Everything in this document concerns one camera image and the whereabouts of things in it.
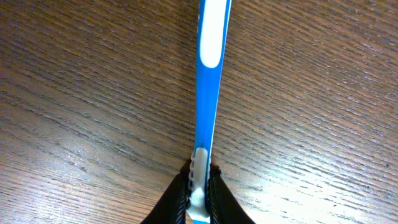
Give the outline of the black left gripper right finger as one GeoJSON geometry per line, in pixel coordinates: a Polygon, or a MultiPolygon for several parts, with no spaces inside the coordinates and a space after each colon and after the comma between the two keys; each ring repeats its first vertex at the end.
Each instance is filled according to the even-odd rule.
{"type": "Polygon", "coordinates": [[[221,169],[210,165],[208,210],[212,224],[255,224],[243,210],[221,176],[221,169]]]}

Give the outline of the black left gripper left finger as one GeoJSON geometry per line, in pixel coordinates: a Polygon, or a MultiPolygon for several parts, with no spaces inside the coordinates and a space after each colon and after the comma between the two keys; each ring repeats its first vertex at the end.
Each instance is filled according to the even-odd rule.
{"type": "Polygon", "coordinates": [[[154,208],[141,224],[185,224],[190,160],[174,177],[154,208]]]}

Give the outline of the blue white toothbrush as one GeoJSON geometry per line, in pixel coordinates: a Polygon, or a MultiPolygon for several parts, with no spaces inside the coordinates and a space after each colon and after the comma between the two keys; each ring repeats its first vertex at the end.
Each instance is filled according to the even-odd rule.
{"type": "Polygon", "coordinates": [[[228,33],[230,0],[200,1],[196,54],[195,143],[188,176],[188,216],[210,223],[208,190],[211,150],[228,33]]]}

